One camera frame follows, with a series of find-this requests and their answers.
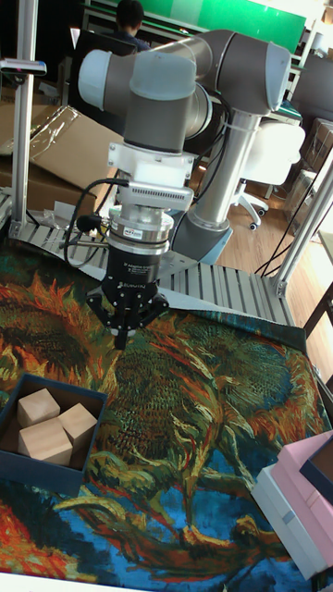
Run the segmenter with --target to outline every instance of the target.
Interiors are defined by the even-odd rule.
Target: white plastic cover
[[[94,49],[82,61],[78,87],[83,101],[104,111],[105,81],[111,52]]]
[[[136,60],[130,89],[146,99],[177,101],[195,90],[195,64],[180,55],[142,52]]]
[[[279,109],[286,90],[291,66],[288,49],[270,43],[265,62],[265,81],[268,106],[272,111]]]

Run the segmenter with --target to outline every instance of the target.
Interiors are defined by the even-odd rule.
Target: sticker label
[[[129,239],[136,239],[137,241],[142,240],[142,230],[137,230],[136,228],[128,228],[124,227],[123,235],[124,237],[129,237]]]

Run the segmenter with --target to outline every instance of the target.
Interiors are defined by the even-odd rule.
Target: wooden block
[[[46,463],[69,465],[73,447],[58,417],[21,429],[18,452]]]
[[[18,423],[21,427],[35,426],[60,414],[60,407],[47,388],[18,399]]]
[[[73,452],[89,444],[97,424],[97,419],[80,403],[59,415],[59,421],[73,445]]]

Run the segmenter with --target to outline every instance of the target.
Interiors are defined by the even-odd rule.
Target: sunflower tapestry
[[[0,406],[23,371],[107,393],[76,499],[0,481],[0,571],[168,592],[310,591],[250,495],[330,428],[299,329],[170,310],[114,349],[96,282],[0,247]]]

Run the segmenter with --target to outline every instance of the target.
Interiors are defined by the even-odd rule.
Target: white box
[[[328,566],[274,481],[271,475],[273,466],[267,466],[260,472],[252,495],[303,578],[308,580],[313,575],[323,572]]]

